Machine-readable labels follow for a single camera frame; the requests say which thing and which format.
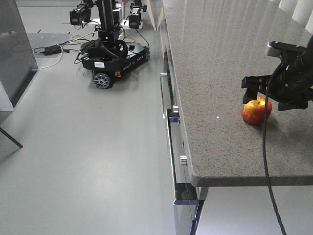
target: black wire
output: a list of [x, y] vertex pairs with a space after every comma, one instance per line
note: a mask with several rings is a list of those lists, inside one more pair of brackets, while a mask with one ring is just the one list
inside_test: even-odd
[[146, 41], [146, 43], [148, 44], [148, 49], [150, 50], [150, 45], [149, 45], [148, 41], [138, 32], [137, 29], [135, 29], [135, 30]]
[[268, 173], [268, 163], [267, 163], [267, 157], [266, 157], [266, 124], [267, 124], [267, 115], [268, 115], [268, 95], [269, 95], [269, 87], [270, 87], [270, 84], [272, 82], [272, 79], [273, 77], [276, 75], [277, 71], [282, 67], [282, 64], [280, 64], [275, 72], [270, 76], [269, 78], [269, 81], [268, 81], [268, 88], [266, 90], [266, 96], [265, 96], [265, 114], [264, 114], [264, 123], [263, 123], [263, 126], [262, 126], [262, 150], [263, 150], [263, 162], [264, 162], [264, 170], [265, 170], [265, 176], [266, 176], [266, 181], [267, 181], [267, 185], [268, 185], [268, 191], [269, 191], [269, 195], [270, 195], [270, 199], [272, 201], [272, 204], [273, 204], [273, 207], [274, 207], [274, 211], [275, 211], [275, 214], [276, 214], [276, 218], [277, 218], [277, 221], [278, 221], [278, 224], [280, 226], [280, 229], [282, 231], [282, 234], [283, 235], [287, 235], [286, 231], [285, 231], [285, 228], [284, 228], [284, 225], [283, 225], [283, 222], [281, 220], [281, 217], [279, 215], [279, 211], [278, 211], [278, 208], [277, 208], [277, 204], [276, 204], [276, 201], [275, 201], [275, 197], [274, 197], [274, 194], [273, 194], [273, 190], [272, 190], [272, 186], [271, 186], [271, 183], [270, 183], [270, 178], [269, 178], [269, 173]]

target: label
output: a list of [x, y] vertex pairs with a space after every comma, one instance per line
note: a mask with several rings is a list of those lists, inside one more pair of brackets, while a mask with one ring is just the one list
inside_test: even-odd
[[104, 68], [104, 63], [103, 62], [94, 62], [94, 66], [96, 68]]

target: countertop edge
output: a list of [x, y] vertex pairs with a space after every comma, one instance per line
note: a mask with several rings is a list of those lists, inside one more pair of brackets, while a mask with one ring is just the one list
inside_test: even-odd
[[[313, 176], [270, 177], [272, 186], [309, 186], [313, 185]], [[267, 186], [264, 177], [196, 177], [191, 176], [194, 187], [247, 187]]]

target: granite countertop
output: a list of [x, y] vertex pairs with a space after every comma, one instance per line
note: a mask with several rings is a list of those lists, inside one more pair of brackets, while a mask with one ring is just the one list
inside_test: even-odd
[[[271, 1], [163, 0], [191, 183], [264, 186], [261, 127], [241, 117], [241, 80], [273, 73], [269, 41], [311, 35]], [[313, 107], [273, 110], [267, 125], [273, 185], [313, 185]]]

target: apple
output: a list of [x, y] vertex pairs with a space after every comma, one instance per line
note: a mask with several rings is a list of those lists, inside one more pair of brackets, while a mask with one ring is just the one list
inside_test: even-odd
[[[269, 117], [272, 111], [272, 103], [268, 101], [268, 113], [267, 118]], [[241, 116], [243, 119], [253, 125], [261, 125], [264, 122], [265, 114], [265, 98], [258, 97], [257, 100], [251, 100], [247, 104], [243, 105], [241, 110]]]

